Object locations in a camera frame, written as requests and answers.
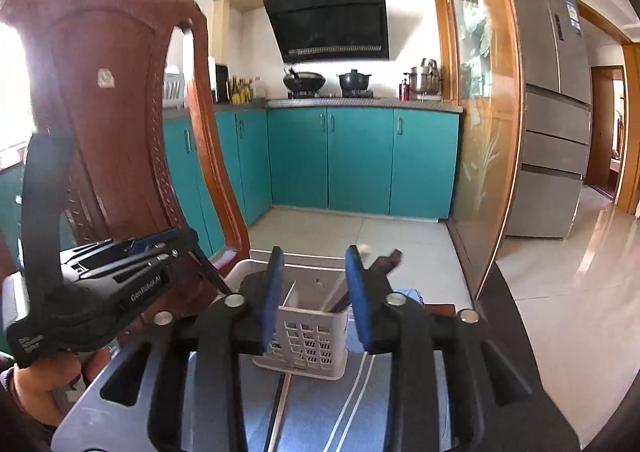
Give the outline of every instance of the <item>person's hand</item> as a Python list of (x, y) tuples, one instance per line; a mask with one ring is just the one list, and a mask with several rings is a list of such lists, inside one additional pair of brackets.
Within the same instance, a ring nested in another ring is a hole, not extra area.
[(50, 391), (66, 387), (81, 372), (88, 382), (104, 369), (111, 359), (108, 348), (98, 349), (84, 363), (71, 352), (43, 356), (31, 366), (20, 369), (15, 366), (14, 385), (22, 408), (34, 419), (46, 425), (58, 426), (64, 414), (53, 400)]

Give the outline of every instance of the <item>countertop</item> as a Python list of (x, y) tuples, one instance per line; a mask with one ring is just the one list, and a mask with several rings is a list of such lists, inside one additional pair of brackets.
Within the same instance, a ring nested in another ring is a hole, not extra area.
[(396, 98), (303, 98), (298, 100), (275, 99), (267, 100), (269, 108), (287, 107), (382, 107), (402, 109), (424, 109), (431, 111), (443, 111), (447, 113), (462, 113), (460, 106), (449, 102), (442, 102), (439, 97), (432, 100), (406, 100)]
[[(378, 107), (420, 109), (427, 111), (442, 111), (446, 113), (462, 113), (463, 109), (450, 102), (442, 102), (439, 98), (433, 100), (407, 100), (395, 98), (304, 98), (304, 99), (258, 99), (244, 104), (214, 104), (216, 113), (251, 111), (258, 109), (281, 109), (291, 107)], [(172, 120), (189, 115), (187, 108), (165, 108), (162, 117)]]

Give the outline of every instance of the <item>range hood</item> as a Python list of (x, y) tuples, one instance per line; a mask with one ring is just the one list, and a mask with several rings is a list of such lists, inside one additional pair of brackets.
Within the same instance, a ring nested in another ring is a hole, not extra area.
[(285, 63), (389, 59), (385, 0), (264, 2)]

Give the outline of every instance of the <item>black pot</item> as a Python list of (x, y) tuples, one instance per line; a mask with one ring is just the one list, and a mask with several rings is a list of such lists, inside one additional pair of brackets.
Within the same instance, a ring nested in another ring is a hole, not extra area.
[(358, 91), (369, 89), (370, 75), (358, 73), (358, 70), (351, 70), (349, 73), (338, 75), (340, 77), (340, 89), (342, 91)]
[(289, 74), (285, 75), (282, 81), (287, 89), (294, 93), (300, 91), (315, 93), (324, 86), (326, 79), (319, 73), (310, 71), (296, 73), (293, 70), (289, 70)]

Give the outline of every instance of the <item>chair backrest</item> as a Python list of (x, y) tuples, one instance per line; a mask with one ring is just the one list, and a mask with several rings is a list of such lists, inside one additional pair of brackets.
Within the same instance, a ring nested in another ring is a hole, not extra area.
[[(209, 85), (206, 17), (193, 0), (6, 0), (0, 21), (24, 46), (38, 129), (73, 132), (67, 216), (78, 244), (154, 233), (186, 221), (164, 154), (164, 65), (174, 27), (193, 38), (185, 80), (202, 172), (225, 235), (223, 275), (249, 256), (246, 226), (223, 163)], [(193, 259), (145, 313), (180, 317), (216, 290)]]

